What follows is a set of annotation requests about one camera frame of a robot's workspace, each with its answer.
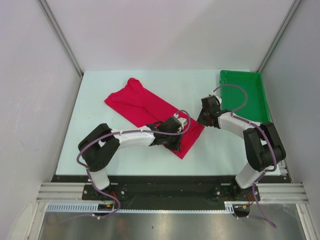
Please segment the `red t-shirt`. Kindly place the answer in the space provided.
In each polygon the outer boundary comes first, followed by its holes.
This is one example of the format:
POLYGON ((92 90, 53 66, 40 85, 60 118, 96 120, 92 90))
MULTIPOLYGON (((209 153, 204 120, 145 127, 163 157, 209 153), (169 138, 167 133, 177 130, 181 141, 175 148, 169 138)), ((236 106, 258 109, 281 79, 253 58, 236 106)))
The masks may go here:
MULTIPOLYGON (((178 108, 144 88, 141 82, 133 77, 128 79, 125 87, 111 93, 104 102, 136 127, 158 121, 164 122, 178 112, 178 108)), ((171 151, 181 160, 187 155, 205 128, 193 118, 190 121, 190 128, 182 136, 181 150, 171 151)))

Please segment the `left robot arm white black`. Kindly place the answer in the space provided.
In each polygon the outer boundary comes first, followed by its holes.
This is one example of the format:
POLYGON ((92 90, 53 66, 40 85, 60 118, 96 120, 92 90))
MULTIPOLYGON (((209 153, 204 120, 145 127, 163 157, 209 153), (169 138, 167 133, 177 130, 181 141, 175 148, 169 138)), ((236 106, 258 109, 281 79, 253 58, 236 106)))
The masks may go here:
POLYGON ((85 161, 90 179, 95 185, 93 194, 100 200, 110 196, 107 165, 118 150, 162 145, 178 152, 181 150, 182 132, 187 123, 186 118, 175 114, 164 122, 158 121, 125 131, 111 129, 106 123, 98 125, 78 144, 80 156, 85 161))

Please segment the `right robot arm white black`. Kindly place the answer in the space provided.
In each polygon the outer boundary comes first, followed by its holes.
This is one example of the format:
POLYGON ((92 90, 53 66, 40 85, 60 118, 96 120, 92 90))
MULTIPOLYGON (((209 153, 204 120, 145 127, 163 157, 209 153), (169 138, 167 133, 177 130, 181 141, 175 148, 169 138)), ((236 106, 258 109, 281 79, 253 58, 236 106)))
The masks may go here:
POLYGON ((244 140, 247 164, 236 175, 237 184, 230 188, 231 196, 242 201, 249 194, 248 188, 267 172, 274 172, 287 153, 272 122, 250 121, 228 109, 221 109, 221 103, 222 99, 215 95, 202 98, 197 122, 229 131, 244 140))

